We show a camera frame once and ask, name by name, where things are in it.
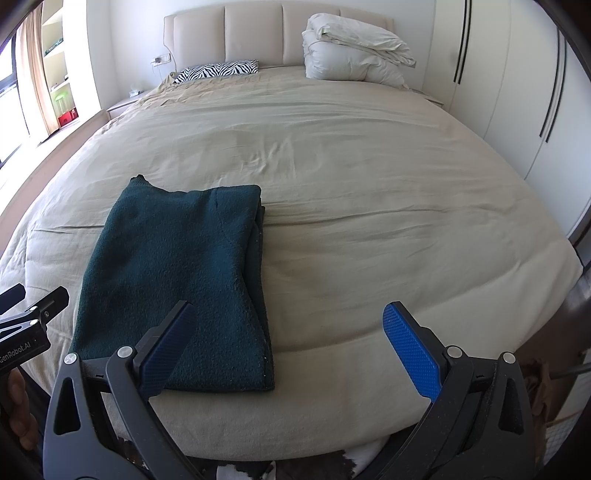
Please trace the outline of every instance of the pillow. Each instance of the pillow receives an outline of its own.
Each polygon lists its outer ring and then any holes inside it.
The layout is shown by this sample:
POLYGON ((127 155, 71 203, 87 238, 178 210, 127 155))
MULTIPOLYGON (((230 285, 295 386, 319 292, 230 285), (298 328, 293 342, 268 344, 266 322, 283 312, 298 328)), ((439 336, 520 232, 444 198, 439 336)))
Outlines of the pillow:
POLYGON ((395 63, 365 50, 318 40, 303 32, 306 77, 317 80, 353 80, 408 89, 395 63))
POLYGON ((369 51, 385 60, 407 67, 414 67, 417 63, 410 48, 399 36, 359 20, 332 14, 316 14, 308 20, 307 30, 314 32, 316 40, 369 51))
POLYGON ((227 61, 188 67, 178 74, 174 83, 190 82, 197 79, 225 77, 227 75, 249 75, 258 73, 258 60, 227 61))

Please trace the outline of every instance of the zebra print pillow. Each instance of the zebra print pillow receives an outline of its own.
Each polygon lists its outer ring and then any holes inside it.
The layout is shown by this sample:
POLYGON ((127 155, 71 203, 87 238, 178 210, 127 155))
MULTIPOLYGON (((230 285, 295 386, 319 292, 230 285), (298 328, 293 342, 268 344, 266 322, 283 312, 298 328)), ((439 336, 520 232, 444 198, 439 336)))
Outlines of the zebra print pillow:
POLYGON ((184 69, 174 79, 174 83, 190 82, 197 79, 224 77, 227 75, 249 75, 258 73, 258 60, 228 61, 226 63, 210 63, 184 69))

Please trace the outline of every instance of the red box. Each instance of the red box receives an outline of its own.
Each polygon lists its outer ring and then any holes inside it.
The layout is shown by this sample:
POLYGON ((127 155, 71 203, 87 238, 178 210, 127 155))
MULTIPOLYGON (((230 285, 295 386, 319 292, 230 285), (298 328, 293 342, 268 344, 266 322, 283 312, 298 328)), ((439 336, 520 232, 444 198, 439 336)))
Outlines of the red box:
POLYGON ((75 120, 76 118, 78 118, 78 110, 76 110, 76 108, 73 108, 69 112, 64 113, 57 120, 60 123, 60 127, 63 127, 64 125, 69 124, 72 120, 75 120))

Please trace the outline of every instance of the curtain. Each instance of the curtain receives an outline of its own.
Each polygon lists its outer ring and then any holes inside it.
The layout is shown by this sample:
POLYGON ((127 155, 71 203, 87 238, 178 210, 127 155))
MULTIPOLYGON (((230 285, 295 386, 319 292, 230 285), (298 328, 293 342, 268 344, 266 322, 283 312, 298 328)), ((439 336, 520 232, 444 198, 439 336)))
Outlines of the curtain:
POLYGON ((53 110, 43 66, 40 5, 17 31, 17 82, 31 140, 38 144, 60 128, 53 110))

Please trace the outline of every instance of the dark green fleece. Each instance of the dark green fleece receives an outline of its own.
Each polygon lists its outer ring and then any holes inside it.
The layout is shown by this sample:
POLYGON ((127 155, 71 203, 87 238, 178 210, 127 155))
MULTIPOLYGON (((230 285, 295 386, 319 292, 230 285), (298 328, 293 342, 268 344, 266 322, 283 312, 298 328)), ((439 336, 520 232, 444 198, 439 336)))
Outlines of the dark green fleece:
POLYGON ((133 178, 86 269, 72 352, 111 356, 135 345, 179 300, 198 327, 166 388, 274 388, 261 285, 261 189, 167 192, 133 178))

